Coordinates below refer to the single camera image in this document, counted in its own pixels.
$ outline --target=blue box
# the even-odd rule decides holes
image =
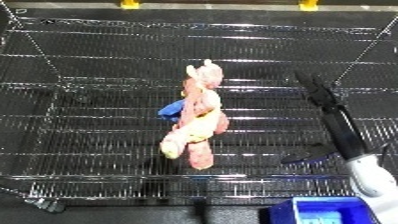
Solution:
[[[270,208],[271,224],[373,224],[356,197],[294,197]]]

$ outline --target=stuffed toy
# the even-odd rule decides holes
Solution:
[[[183,82],[183,100],[176,101],[158,112],[163,119],[176,122],[160,143],[160,150],[169,159],[189,152],[189,162],[197,170],[210,168],[214,156],[209,138],[224,133],[229,126],[221,111],[221,99],[215,89],[224,77],[222,69],[207,59],[195,69],[187,66],[188,77]]]

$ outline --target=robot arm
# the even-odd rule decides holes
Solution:
[[[397,182],[367,148],[346,108],[318,77],[296,72],[296,78],[306,88],[309,101],[322,109],[322,122],[346,162],[352,190],[381,224],[398,223]]]

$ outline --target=yellow clip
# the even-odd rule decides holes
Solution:
[[[140,3],[138,0],[122,0],[121,7],[123,9],[139,9]]]
[[[301,0],[300,1],[300,10],[314,12],[318,11],[318,0]]]

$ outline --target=metal grid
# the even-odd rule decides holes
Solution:
[[[329,82],[371,147],[397,132],[398,66],[382,30],[18,18],[0,50],[0,174],[29,198],[167,199],[184,204],[274,204],[292,196],[350,195],[338,156],[281,165],[329,137],[292,71]],[[231,120],[212,139],[215,166],[167,161],[171,124],[156,112],[177,100],[185,66],[211,58]],[[397,174],[396,151],[386,167]]]

